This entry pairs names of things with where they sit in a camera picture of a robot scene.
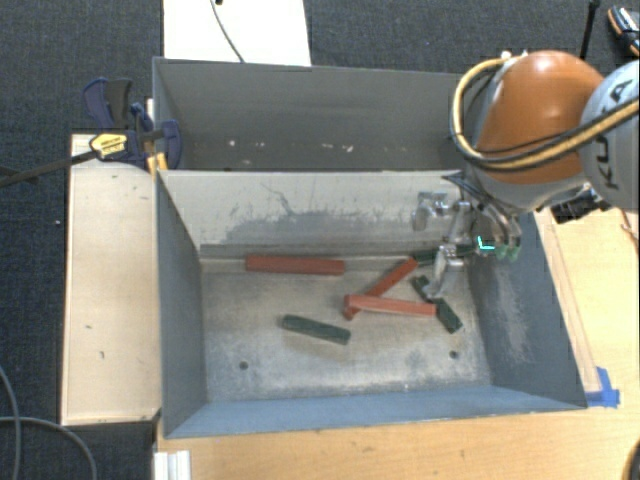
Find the green block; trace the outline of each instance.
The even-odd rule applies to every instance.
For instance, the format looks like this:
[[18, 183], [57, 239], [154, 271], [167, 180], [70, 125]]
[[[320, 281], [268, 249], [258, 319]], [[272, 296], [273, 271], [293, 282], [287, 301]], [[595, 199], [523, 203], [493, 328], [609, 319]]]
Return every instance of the green block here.
[[458, 318], [458, 315], [454, 313], [453, 309], [451, 309], [451, 306], [449, 306], [444, 299], [436, 299], [433, 302], [436, 304], [436, 316], [447, 331], [449, 331], [449, 334], [460, 330], [462, 321]]
[[413, 259], [418, 262], [418, 265], [425, 267], [427, 265], [433, 265], [436, 261], [436, 255], [438, 249], [430, 249], [428, 251], [419, 251], [413, 255]]
[[282, 327], [288, 331], [331, 341], [339, 345], [346, 345], [351, 338], [351, 331], [347, 329], [295, 315], [285, 315], [282, 319]]
[[411, 280], [411, 285], [418, 292], [425, 302], [431, 302], [424, 293], [424, 288], [429, 284], [427, 276], [415, 277]]

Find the bin floor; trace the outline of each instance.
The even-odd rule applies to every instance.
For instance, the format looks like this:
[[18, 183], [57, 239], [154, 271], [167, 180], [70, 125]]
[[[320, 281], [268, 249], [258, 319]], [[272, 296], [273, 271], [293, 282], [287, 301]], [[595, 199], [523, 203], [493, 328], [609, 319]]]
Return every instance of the bin floor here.
[[[210, 401], [339, 396], [433, 390], [490, 383], [466, 275], [447, 302], [464, 327], [449, 334], [436, 317], [341, 310], [348, 293], [364, 293], [395, 260], [340, 277], [244, 272], [238, 260], [202, 260], [204, 353]], [[421, 268], [414, 275], [431, 274]], [[420, 300], [409, 278], [385, 296]], [[280, 327], [285, 314], [351, 331], [347, 345]]]

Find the gray bin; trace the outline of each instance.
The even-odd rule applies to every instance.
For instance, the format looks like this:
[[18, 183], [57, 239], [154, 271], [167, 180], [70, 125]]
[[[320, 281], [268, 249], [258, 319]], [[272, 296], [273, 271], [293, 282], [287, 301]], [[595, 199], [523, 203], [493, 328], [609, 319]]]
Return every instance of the gray bin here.
[[[157, 235], [168, 437], [379, 425], [586, 407], [532, 216], [515, 263], [473, 257], [435, 318], [342, 314], [449, 221], [414, 232], [422, 190], [457, 189], [457, 77], [154, 61], [156, 120], [179, 120], [181, 170], [159, 173]], [[341, 258], [339, 277], [248, 273], [247, 254]], [[416, 275], [431, 274], [423, 267]], [[388, 296], [418, 300], [409, 282]], [[346, 346], [283, 330], [291, 313]]]

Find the black cord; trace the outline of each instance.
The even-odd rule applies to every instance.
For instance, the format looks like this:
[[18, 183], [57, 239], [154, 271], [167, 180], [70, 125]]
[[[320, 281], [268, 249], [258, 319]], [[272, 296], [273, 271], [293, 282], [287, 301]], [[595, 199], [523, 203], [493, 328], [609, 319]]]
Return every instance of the black cord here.
[[220, 16], [218, 16], [218, 11], [216, 10], [215, 1], [214, 0], [209, 0], [209, 3], [211, 4], [211, 9], [213, 10], [213, 15], [216, 17], [216, 21], [218, 22], [218, 26], [220, 27], [220, 31], [222, 32], [222, 35], [224, 35], [224, 38], [227, 40], [227, 43], [229, 43], [229, 46], [233, 50], [233, 53], [235, 53], [236, 57], [238, 57], [238, 60], [240, 62], [244, 63], [244, 58], [242, 57], [242, 55], [240, 55], [240, 52], [236, 48], [236, 45], [233, 44], [233, 41], [229, 37], [229, 34], [227, 34], [227, 30], [224, 28], [224, 25], [222, 24], [222, 21], [220, 20]]
[[52, 421], [42, 420], [40, 418], [29, 418], [26, 416], [20, 416], [20, 413], [18, 412], [18, 402], [16, 401], [15, 392], [13, 391], [11, 383], [9, 382], [9, 378], [2, 369], [2, 366], [0, 366], [0, 378], [2, 379], [2, 383], [4, 384], [4, 387], [7, 391], [7, 395], [9, 396], [9, 403], [11, 404], [11, 411], [13, 412], [13, 416], [0, 417], [0, 423], [14, 423], [16, 427], [16, 457], [13, 465], [13, 480], [18, 480], [18, 477], [20, 475], [20, 461], [22, 460], [23, 423], [53, 429], [56, 432], [64, 434], [80, 448], [80, 450], [86, 457], [87, 462], [89, 462], [89, 467], [91, 468], [91, 479], [98, 480], [98, 467], [96, 466], [96, 461], [93, 458], [93, 454], [91, 453], [91, 450], [89, 449], [87, 444], [77, 434], [75, 434], [68, 428], [63, 427], [62, 425], [58, 425], [57, 423], [53, 423]]
[[4, 369], [0, 365], [0, 378], [4, 384], [4, 389], [9, 397], [9, 404], [11, 405], [12, 418], [7, 418], [8, 421], [12, 421], [16, 426], [16, 456], [13, 462], [13, 480], [18, 480], [20, 476], [20, 460], [22, 457], [22, 420], [20, 419], [20, 412], [18, 411], [18, 401], [16, 400], [16, 394], [11, 387], [9, 377], [4, 372]]

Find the red block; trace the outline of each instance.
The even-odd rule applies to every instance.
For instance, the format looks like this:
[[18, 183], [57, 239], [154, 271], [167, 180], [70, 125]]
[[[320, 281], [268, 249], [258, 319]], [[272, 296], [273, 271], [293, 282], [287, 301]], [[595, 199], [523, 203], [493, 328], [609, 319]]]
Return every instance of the red block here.
[[341, 276], [344, 274], [344, 261], [297, 256], [249, 255], [245, 258], [245, 269], [248, 272]]
[[[380, 297], [393, 286], [398, 284], [402, 279], [407, 277], [411, 272], [418, 268], [418, 262], [413, 258], [409, 258], [407, 261], [398, 265], [395, 269], [389, 272], [388, 275], [383, 277], [378, 283], [367, 290], [365, 295], [371, 295], [374, 297]], [[353, 320], [353, 317], [360, 313], [360, 310], [355, 307], [345, 306], [343, 315], [347, 320]]]
[[403, 315], [435, 316], [436, 305], [429, 302], [409, 302], [406, 300], [384, 299], [371, 295], [345, 295], [344, 312], [357, 309], [379, 313], [401, 313]]

